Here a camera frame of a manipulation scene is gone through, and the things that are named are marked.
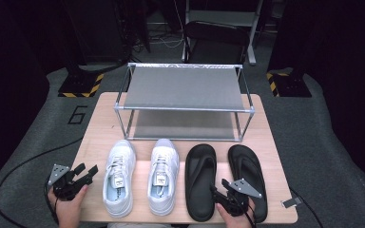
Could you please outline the yellow-black striped stand base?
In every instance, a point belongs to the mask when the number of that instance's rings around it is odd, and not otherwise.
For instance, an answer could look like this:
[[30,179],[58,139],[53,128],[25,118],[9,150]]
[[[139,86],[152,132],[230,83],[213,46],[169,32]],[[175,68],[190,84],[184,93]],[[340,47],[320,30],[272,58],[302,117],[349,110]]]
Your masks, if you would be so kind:
[[93,97],[103,78],[103,74],[88,74],[78,78],[68,76],[60,86],[58,96],[68,98]]
[[266,74],[272,93],[275,97],[306,97],[312,96],[302,79],[294,79],[287,73]]

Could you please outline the white sneaker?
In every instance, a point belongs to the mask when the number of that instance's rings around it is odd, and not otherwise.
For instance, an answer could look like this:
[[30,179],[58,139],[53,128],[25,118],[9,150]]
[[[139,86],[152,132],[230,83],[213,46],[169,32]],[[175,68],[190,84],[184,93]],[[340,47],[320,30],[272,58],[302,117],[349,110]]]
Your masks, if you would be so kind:
[[103,184],[103,201],[114,218],[127,216],[132,210],[132,176],[136,155],[127,140],[116,142],[111,148]]
[[157,140],[151,153],[147,183],[149,208],[154,215],[166,216],[173,210],[179,167],[179,153],[172,141]]

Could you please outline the white metal desk frame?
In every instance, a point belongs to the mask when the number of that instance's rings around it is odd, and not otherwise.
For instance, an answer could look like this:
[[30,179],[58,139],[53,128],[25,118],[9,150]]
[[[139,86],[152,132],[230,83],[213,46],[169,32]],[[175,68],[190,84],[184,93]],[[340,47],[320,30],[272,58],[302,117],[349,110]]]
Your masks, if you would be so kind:
[[247,3],[253,2],[254,7],[250,11],[192,9],[190,5],[191,1],[192,0],[186,0],[185,3],[185,25],[191,21],[204,21],[236,26],[245,30],[250,38],[245,60],[248,60],[249,63],[254,66],[256,64],[256,58],[253,48],[253,41],[257,31],[260,12],[264,0],[244,0]]

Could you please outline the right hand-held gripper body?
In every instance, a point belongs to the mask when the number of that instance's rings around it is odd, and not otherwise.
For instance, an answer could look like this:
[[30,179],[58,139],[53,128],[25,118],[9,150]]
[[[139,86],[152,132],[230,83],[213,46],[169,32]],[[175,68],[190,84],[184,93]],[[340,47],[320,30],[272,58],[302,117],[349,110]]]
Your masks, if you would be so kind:
[[232,217],[243,215],[248,210],[248,198],[255,197],[257,199],[262,198],[262,193],[256,190],[245,179],[235,180],[230,182],[232,190],[227,190],[227,194],[221,194],[221,199],[214,199],[223,206],[223,208]]

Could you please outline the person's right hand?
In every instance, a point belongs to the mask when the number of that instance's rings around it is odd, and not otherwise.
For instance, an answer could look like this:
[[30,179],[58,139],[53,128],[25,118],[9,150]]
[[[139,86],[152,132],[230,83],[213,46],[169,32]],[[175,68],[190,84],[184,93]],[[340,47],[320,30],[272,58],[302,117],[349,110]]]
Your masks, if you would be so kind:
[[223,208],[223,206],[219,203],[216,203],[216,208],[223,218],[226,228],[255,228],[254,223],[254,212],[255,204],[249,199],[248,200],[249,207],[246,215],[241,215],[238,217],[232,217],[227,211]]

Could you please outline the black flip-flop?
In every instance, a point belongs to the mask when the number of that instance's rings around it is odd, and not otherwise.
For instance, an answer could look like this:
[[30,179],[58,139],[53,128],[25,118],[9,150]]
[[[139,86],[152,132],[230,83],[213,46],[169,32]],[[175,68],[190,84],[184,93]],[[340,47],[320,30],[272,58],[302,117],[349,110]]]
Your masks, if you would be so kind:
[[189,216],[205,222],[214,214],[211,186],[215,185],[217,159],[209,144],[195,145],[186,156],[184,169],[185,202]]
[[255,222],[264,222],[268,214],[268,204],[265,181],[257,155],[251,148],[235,144],[228,150],[228,162],[234,181],[245,179],[262,194],[261,198],[252,197],[251,200],[255,203]]

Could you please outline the person's left hand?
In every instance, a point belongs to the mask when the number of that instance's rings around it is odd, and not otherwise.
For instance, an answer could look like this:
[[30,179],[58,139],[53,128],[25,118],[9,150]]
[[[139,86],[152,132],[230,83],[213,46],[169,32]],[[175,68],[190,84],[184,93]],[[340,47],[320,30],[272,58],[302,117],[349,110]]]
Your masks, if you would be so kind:
[[58,228],[78,228],[81,217],[81,205],[88,186],[84,185],[73,200],[57,199],[53,189],[48,191],[48,200],[58,218]]

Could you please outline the grey metal shoe rack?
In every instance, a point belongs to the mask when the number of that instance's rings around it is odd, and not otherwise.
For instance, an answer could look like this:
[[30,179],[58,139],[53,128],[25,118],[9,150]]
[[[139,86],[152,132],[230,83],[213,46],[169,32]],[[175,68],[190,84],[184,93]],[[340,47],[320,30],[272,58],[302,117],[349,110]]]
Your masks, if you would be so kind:
[[127,65],[115,101],[128,140],[240,142],[255,114],[241,65]]

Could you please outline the grey tape strip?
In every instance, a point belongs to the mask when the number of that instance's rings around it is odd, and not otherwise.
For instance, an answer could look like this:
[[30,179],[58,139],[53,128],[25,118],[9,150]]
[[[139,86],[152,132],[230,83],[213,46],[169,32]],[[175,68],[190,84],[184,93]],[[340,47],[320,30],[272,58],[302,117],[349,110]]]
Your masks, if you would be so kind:
[[302,200],[299,197],[285,200],[281,203],[284,208],[296,207],[302,204]]

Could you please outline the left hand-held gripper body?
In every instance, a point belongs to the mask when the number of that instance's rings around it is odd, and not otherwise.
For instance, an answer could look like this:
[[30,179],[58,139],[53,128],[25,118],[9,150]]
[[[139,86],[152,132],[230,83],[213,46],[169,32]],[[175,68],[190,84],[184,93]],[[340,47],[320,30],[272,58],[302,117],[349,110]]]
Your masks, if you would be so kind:
[[60,200],[73,200],[84,186],[82,178],[74,180],[76,175],[73,170],[60,164],[54,164],[52,167],[48,184],[53,187],[54,195]]

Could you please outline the black chair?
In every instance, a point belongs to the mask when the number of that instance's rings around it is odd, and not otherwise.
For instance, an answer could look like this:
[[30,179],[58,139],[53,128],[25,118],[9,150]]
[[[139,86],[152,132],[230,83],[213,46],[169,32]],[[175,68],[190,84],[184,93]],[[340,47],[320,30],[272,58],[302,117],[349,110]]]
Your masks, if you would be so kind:
[[242,65],[250,43],[242,28],[204,21],[187,23],[183,38],[187,64]]

